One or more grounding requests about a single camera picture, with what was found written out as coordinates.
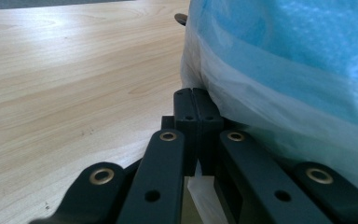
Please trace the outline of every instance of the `black plastic slat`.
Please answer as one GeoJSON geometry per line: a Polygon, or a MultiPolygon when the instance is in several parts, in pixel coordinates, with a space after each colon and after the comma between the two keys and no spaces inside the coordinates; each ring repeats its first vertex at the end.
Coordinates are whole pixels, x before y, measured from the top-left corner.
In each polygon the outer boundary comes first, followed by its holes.
{"type": "Polygon", "coordinates": [[[117,223],[180,223],[185,138],[176,130],[153,134],[117,223]],[[162,140],[167,134],[172,141],[162,140]]]}
{"type": "Polygon", "coordinates": [[[329,167],[303,162],[294,169],[296,179],[338,223],[358,223],[358,189],[329,167]]]}
{"type": "Polygon", "coordinates": [[[250,135],[230,133],[220,134],[219,159],[243,198],[239,223],[331,223],[250,135]]]}

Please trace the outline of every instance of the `wood grain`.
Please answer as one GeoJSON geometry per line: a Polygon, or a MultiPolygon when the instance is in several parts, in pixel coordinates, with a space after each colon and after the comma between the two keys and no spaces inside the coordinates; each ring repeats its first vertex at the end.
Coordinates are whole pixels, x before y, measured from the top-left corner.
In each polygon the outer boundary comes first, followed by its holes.
{"type": "Polygon", "coordinates": [[[0,10],[0,223],[51,215],[93,163],[142,157],[181,88],[188,4],[0,10]]]}

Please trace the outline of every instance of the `wrinkled plastic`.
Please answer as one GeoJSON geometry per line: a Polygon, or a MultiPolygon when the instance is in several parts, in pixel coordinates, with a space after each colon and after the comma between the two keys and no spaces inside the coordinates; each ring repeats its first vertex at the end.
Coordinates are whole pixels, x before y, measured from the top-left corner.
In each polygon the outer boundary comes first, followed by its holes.
{"type": "Polygon", "coordinates": [[[226,224],[228,221],[214,190],[213,181],[213,176],[202,175],[198,162],[195,176],[188,179],[187,188],[203,223],[226,224]]]}
{"type": "Polygon", "coordinates": [[[181,75],[271,153],[358,187],[358,1],[192,1],[181,75]]]}

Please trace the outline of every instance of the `light wood surface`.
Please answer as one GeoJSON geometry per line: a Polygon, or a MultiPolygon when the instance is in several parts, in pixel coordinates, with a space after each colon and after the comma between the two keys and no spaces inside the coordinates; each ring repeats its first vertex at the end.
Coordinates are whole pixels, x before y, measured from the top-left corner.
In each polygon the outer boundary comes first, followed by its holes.
{"type": "Polygon", "coordinates": [[[0,10],[0,223],[47,217],[83,169],[143,156],[181,88],[188,5],[0,10]]]}

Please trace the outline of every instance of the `black plastic bracket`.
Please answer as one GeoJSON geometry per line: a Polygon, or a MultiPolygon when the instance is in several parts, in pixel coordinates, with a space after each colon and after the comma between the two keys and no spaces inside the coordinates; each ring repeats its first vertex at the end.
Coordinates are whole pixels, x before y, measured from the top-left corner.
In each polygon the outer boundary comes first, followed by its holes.
{"type": "Polygon", "coordinates": [[[220,143],[214,186],[230,223],[331,223],[249,134],[220,143]]]}
{"type": "MultiPolygon", "coordinates": [[[[224,128],[217,106],[205,90],[182,89],[173,95],[173,111],[173,128],[186,137],[185,175],[194,175],[197,160],[203,175],[213,175],[217,140],[224,128]]],[[[172,120],[164,117],[161,126],[169,123],[172,120]]]]}

